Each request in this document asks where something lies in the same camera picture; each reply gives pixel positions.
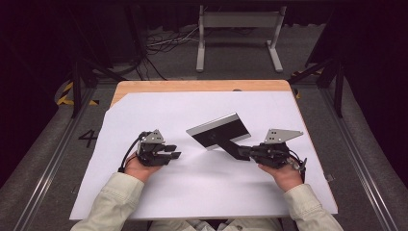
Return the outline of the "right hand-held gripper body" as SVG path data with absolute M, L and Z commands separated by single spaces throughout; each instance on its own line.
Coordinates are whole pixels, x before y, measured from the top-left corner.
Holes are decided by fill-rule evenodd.
M 302 136 L 301 131 L 269 129 L 263 142 L 252 146 L 251 155 L 257 164 L 278 169 L 291 165 L 294 169 L 303 169 L 303 162 L 286 141 Z

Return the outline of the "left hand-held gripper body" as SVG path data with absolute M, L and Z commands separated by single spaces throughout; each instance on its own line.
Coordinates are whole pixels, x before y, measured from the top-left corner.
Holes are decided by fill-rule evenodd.
M 165 149 L 165 139 L 156 129 L 153 132 L 143 132 L 138 144 L 137 157 L 146 167 L 159 167 L 167 164 L 167 156 L 160 154 Z

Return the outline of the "silver photo frame black stand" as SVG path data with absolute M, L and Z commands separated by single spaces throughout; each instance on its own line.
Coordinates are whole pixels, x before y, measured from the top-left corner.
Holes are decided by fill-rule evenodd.
M 187 133 L 207 150 L 222 148 L 236 160 L 249 161 L 239 154 L 237 141 L 251 135 L 237 113 L 232 113 L 187 130 Z

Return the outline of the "person's left hand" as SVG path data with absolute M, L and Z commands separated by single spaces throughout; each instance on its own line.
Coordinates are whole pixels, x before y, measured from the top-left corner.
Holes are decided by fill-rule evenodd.
M 161 167 L 146 167 L 142 165 L 135 154 L 132 154 L 125 161 L 124 173 L 133 176 L 143 183 L 146 183 L 150 176 Z

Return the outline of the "person's right hand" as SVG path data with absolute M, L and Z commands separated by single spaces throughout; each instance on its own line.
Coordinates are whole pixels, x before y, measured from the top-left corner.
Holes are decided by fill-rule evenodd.
M 287 192 L 303 183 L 299 171 L 290 165 L 275 169 L 258 164 L 258 168 L 270 174 L 275 180 L 277 186 L 284 192 Z

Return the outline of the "white paper sheet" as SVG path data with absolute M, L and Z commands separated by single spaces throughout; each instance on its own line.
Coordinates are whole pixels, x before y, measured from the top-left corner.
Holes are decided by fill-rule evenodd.
M 250 133 L 243 144 L 262 142 L 270 128 L 295 130 L 289 149 L 306 162 L 306 181 L 324 209 L 338 206 L 324 177 L 302 115 L 289 91 L 190 91 L 128 93 L 106 112 L 71 218 L 83 219 L 131 143 L 159 130 L 176 145 L 178 159 L 145 184 L 134 219 L 283 217 L 288 205 L 274 180 L 256 163 L 238 161 L 221 149 L 207 150 L 188 129 L 237 114 Z

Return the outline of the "yellow black striped tape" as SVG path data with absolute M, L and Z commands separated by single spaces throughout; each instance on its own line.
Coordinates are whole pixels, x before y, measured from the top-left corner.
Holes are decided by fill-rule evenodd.
M 71 99 L 68 99 L 67 96 L 69 92 L 73 89 L 73 82 L 69 81 L 66 86 L 63 89 L 63 92 L 60 96 L 60 98 L 57 100 L 58 105 L 73 105 L 74 101 Z
M 323 69 L 314 71 L 314 72 L 312 72 L 311 75 L 313 75 L 313 76 L 320 76 L 321 73 L 322 73 L 322 71 L 323 71 Z M 293 73 L 291 74 L 291 78 L 294 78 L 294 77 L 296 77 L 297 75 L 300 75 L 301 73 L 302 73 L 302 71 L 295 71 L 295 72 L 293 72 Z M 300 94 L 300 91 L 299 91 L 298 89 L 294 88 L 294 89 L 293 89 L 293 94 L 294 94 L 294 98 L 295 98 L 295 99 L 300 99 L 300 98 L 301 98 L 301 94 Z

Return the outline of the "person's pale clothed torso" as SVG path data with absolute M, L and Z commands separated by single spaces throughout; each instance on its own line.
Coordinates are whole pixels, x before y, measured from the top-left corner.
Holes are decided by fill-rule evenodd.
M 155 220 L 148 231 L 283 231 L 277 218 L 234 218 L 222 221 L 214 228 L 209 221 Z

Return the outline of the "black metal stand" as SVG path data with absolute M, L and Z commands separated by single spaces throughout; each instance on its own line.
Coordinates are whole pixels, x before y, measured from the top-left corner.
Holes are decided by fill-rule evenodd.
M 291 77 L 288 80 L 290 85 L 303 80 L 314 72 L 321 70 L 321 74 L 316 80 L 316 85 L 321 89 L 327 89 L 332 81 L 335 81 L 334 89 L 334 109 L 338 117 L 343 117 L 342 101 L 343 101 L 343 85 L 344 85 L 344 67 L 342 62 L 337 59 L 328 59 L 322 63 L 315 64 L 301 73 Z
M 72 118 L 75 118 L 83 108 L 84 102 L 81 93 L 81 83 L 84 83 L 86 88 L 95 88 L 97 85 L 97 80 L 95 75 L 92 73 L 94 69 L 98 70 L 109 78 L 116 80 L 117 82 L 125 81 L 125 78 L 119 76 L 118 74 L 110 71 L 108 68 L 103 67 L 91 59 L 86 58 L 81 51 L 74 51 L 71 58 L 72 63 L 72 77 L 73 82 L 73 101 L 74 109 L 72 113 Z

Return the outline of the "dark curtain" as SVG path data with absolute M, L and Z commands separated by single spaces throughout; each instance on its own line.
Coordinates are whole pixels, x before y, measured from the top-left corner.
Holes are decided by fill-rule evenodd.
M 179 32 L 198 23 L 201 3 L 209 11 L 221 12 L 266 12 L 286 5 L 284 25 L 290 27 L 325 24 L 333 12 L 332 6 L 314 0 L 146 0 L 140 7 L 149 29 Z

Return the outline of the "metal floor rail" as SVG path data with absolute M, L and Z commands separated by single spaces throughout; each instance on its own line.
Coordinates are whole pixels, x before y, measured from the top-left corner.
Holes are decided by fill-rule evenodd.
M 399 231 L 376 183 L 374 182 L 361 153 L 353 140 L 344 120 L 340 118 L 334 107 L 334 99 L 329 90 L 320 90 L 321 97 L 328 108 L 331 116 L 336 122 L 344 142 L 348 149 L 349 159 L 358 175 L 358 178 L 364 188 L 364 191 L 370 201 L 371 207 L 375 212 L 383 231 Z
M 50 158 L 50 161 L 48 162 L 43 174 L 40 176 L 28 203 L 26 204 L 23 212 L 19 217 L 18 222 L 13 228 L 13 231 L 27 231 L 29 226 L 31 225 L 34 216 L 36 215 L 38 208 L 43 198 L 46 196 L 47 191 L 50 188 L 55 175 L 61 165 L 61 162 L 65 155 L 66 147 L 68 146 L 68 143 L 70 142 L 73 133 L 80 122 L 80 119 L 85 113 L 86 108 L 94 95 L 94 92 L 95 89 L 84 89 L 83 98 L 81 99 L 81 103 L 83 103 L 83 106 L 80 107 L 77 115 L 68 121 L 63 135 L 59 139 L 59 143 L 54 150 L 53 155 Z

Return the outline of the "grey metal stand frame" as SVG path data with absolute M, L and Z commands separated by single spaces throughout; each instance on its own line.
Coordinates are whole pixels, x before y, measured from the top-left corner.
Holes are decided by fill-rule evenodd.
M 275 71 L 281 73 L 283 66 L 276 51 L 276 43 L 283 26 L 286 9 L 286 7 L 281 7 L 272 12 L 207 12 L 201 5 L 198 18 L 199 42 L 196 71 L 204 71 L 206 28 L 271 28 L 273 37 L 266 42 L 266 46 Z

